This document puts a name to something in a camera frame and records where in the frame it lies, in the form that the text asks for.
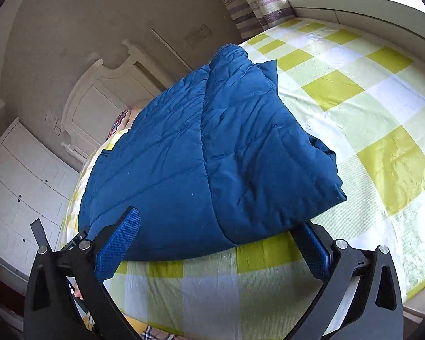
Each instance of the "dresser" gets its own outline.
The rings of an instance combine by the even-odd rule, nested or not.
[[[56,248],[77,178],[18,119],[0,138],[0,265],[10,273],[28,280],[38,249],[30,223],[37,218]]]

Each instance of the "headboard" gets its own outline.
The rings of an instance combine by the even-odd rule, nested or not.
[[[61,131],[66,130],[70,143],[66,150],[80,161],[104,143],[115,119],[133,105],[145,107],[173,81],[137,45],[123,41],[129,57],[117,69],[96,61],[77,81],[66,101]]]

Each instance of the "mattress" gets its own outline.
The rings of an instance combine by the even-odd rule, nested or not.
[[[425,286],[425,64],[371,34],[304,18],[241,46],[255,63],[277,60],[280,99],[337,153],[348,201],[313,222],[354,248],[388,246],[404,300],[415,295]],[[99,153],[126,131],[87,160],[60,246],[77,233],[80,200]],[[343,320],[356,284],[329,330]],[[170,333],[259,340],[284,338],[321,282],[284,233],[202,258],[122,262],[105,286],[127,316]]]

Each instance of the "black device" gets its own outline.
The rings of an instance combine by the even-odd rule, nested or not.
[[[104,227],[93,241],[87,239],[88,229],[83,229],[57,252],[51,250],[39,219],[32,223],[39,250],[25,297],[27,340],[141,339],[95,274],[98,254],[116,229],[132,218],[133,210],[129,208],[115,225]],[[403,338],[400,287],[386,246],[379,245],[375,251],[354,249],[345,240],[333,240],[322,226],[311,222],[291,233],[323,286],[286,340]],[[355,276],[360,277],[359,284],[342,326],[323,336]],[[93,332],[79,315],[67,277],[75,277],[82,288],[83,304],[95,320]]]

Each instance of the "blue gripper pad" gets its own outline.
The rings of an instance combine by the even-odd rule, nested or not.
[[[326,248],[313,231],[313,228],[309,224],[302,224],[290,232],[312,275],[324,283],[329,281],[332,262]]]
[[[139,211],[131,209],[96,255],[95,274],[100,283],[115,274],[139,229]]]

